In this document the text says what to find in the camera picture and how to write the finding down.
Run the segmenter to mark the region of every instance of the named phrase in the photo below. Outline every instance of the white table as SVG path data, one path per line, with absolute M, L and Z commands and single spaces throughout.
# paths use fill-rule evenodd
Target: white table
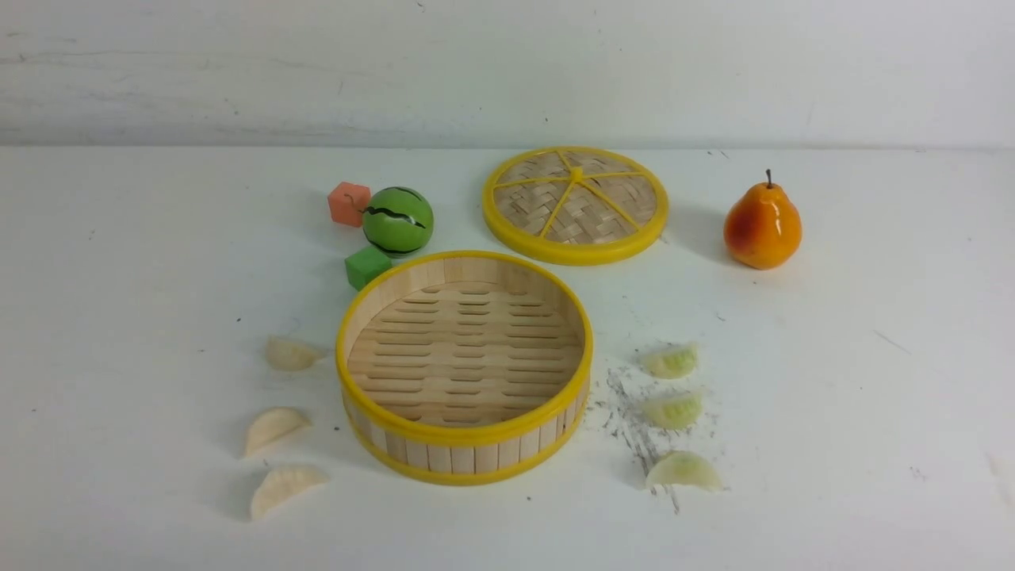
M 671 222 L 627 261 L 548 266 L 595 329 L 593 405 L 501 484 L 397 476 L 330 362 L 266 367 L 270 335 L 331 346 L 353 295 L 365 242 L 330 221 L 335 184 L 422 191 L 428 252 L 507 251 L 479 190 L 514 153 L 0 148 L 0 569 L 1015 569 L 1013 152 L 627 152 Z M 765 167 L 805 236 L 758 272 L 721 227 Z M 645 432 L 618 394 L 665 386 L 635 350 L 686 341 L 707 416 Z M 315 428 L 241 459 L 275 406 Z M 638 455 L 670 448 L 729 490 L 640 489 Z M 285 462 L 332 482 L 248 522 Z

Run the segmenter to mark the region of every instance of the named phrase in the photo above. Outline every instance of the yellow lid spoke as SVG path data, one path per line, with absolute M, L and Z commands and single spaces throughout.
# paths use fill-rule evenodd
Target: yellow lid spoke
M 627 222 L 630 223 L 632 226 L 637 227 L 637 228 L 641 227 L 641 224 L 639 224 L 636 221 L 634 221 L 634 218 L 632 218 L 631 215 L 628 214 L 626 210 L 624 210 L 623 208 L 621 208 L 620 204 L 617 204 L 616 202 L 613 201 L 612 198 L 610 198 L 609 196 L 607 196 L 605 192 L 603 192 L 602 190 L 600 190 L 600 189 L 592 186 L 591 184 L 589 184 L 589 183 L 587 183 L 585 181 L 582 181 L 582 182 L 580 182 L 578 184 L 584 186 L 586 189 L 589 190 L 589 192 L 595 194 L 600 200 L 602 200 L 603 202 L 605 202 L 607 206 L 609 206 L 610 208 L 613 208 L 614 210 L 616 210 L 617 213 L 620 214 L 620 217 L 623 218 L 623 219 L 625 219 L 625 220 L 627 220 Z
M 606 179 L 610 176 L 645 176 L 648 175 L 641 170 L 630 170 L 627 172 L 600 172 L 598 174 L 586 174 L 587 179 Z
M 567 195 L 570 194 L 570 191 L 573 188 L 574 181 L 572 180 L 570 184 L 567 185 L 567 188 L 564 189 L 563 194 L 560 195 L 560 199 L 557 200 L 557 205 L 554 206 L 553 211 L 550 212 L 550 217 L 546 218 L 546 223 L 543 224 L 543 229 L 539 231 L 540 237 L 546 237 L 546 232 L 550 230 L 550 224 L 552 224 L 553 220 L 557 217 L 557 212 L 560 211 L 560 207 L 564 205 L 564 202 L 567 200 Z

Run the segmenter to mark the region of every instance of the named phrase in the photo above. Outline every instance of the steamer basket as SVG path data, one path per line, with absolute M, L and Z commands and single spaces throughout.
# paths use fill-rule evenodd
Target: steamer basket
M 557 264 L 596 265 L 651 245 L 669 212 L 666 190 L 630 158 L 585 146 L 525 152 L 483 187 L 490 231 L 516 252 Z
M 492 252 L 444 252 L 356 296 L 335 348 L 356 437 L 391 469 L 488 484 L 551 456 L 585 412 L 592 329 L 546 270 Z

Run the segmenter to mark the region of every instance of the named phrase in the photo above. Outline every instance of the toy watermelon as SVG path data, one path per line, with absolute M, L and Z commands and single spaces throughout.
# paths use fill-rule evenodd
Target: toy watermelon
M 404 186 L 388 187 L 370 198 L 363 209 L 363 233 L 393 258 L 415 253 L 433 233 L 433 210 L 418 192 Z

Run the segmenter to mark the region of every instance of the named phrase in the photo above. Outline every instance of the white wall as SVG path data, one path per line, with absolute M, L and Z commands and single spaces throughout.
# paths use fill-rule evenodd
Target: white wall
M 0 142 L 1015 146 L 1015 2 L 7 0 Z

